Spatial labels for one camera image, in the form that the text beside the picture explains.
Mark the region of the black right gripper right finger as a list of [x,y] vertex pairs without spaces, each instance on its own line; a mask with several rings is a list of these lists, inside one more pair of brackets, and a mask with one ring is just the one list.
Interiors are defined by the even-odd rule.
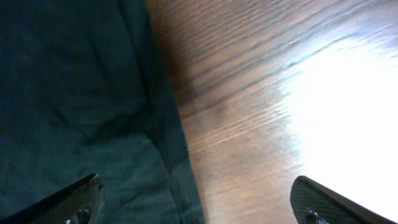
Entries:
[[299,224],[395,224],[304,175],[292,184],[290,204]]

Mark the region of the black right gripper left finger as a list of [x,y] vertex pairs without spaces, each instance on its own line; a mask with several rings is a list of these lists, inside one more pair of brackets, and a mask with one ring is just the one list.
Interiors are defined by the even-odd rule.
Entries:
[[90,174],[2,219],[1,224],[95,224],[104,202],[104,184],[98,174]]

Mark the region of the dark green shorts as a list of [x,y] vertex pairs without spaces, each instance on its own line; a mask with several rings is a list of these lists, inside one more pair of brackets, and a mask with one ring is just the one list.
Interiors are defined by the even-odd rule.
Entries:
[[96,173],[100,223],[204,223],[147,4],[1,2],[1,216]]

